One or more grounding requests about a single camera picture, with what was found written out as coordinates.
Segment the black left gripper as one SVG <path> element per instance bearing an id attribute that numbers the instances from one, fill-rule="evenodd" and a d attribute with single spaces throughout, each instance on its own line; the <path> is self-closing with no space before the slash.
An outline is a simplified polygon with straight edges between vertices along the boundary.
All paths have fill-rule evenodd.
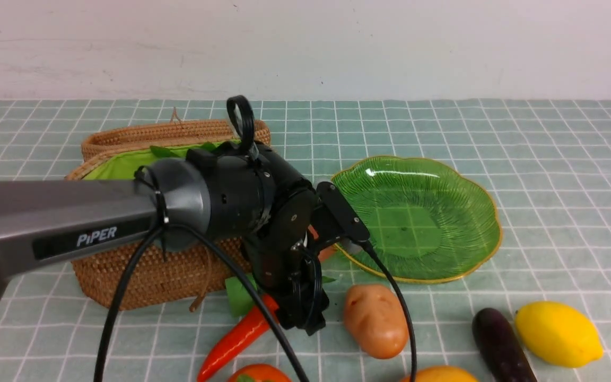
<path id="1" fill-rule="evenodd" d="M 278 323 L 286 331 L 298 328 L 308 336 L 326 327 L 324 311 L 329 308 L 321 264 L 310 247 L 314 239 L 308 233 L 288 249 L 272 249 L 255 235 L 242 239 L 242 254 L 257 287 L 277 304 Z"/>

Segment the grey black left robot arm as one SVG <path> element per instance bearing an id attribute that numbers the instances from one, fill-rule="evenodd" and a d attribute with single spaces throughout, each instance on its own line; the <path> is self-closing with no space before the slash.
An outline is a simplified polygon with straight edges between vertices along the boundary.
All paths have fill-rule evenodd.
<path id="1" fill-rule="evenodd" d="M 189 249 L 196 228 L 211 241 L 242 238 L 257 285 L 276 301 L 284 329 L 325 327 L 329 298 L 315 291 L 295 244 L 310 245 L 318 198 L 298 169 L 263 144 L 250 154 L 223 143 L 159 159 L 131 180 L 0 181 L 0 301 L 15 276 L 145 239 Z"/>

